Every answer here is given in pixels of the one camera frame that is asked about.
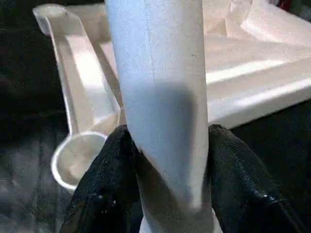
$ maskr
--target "white tube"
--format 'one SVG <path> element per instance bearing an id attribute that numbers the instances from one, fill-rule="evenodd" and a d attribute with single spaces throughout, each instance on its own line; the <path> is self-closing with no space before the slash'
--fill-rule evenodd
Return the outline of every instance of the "white tube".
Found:
<path id="1" fill-rule="evenodd" d="M 154 233 L 209 232 L 202 1 L 105 2 L 128 128 L 159 174 L 138 173 L 143 222 Z"/>

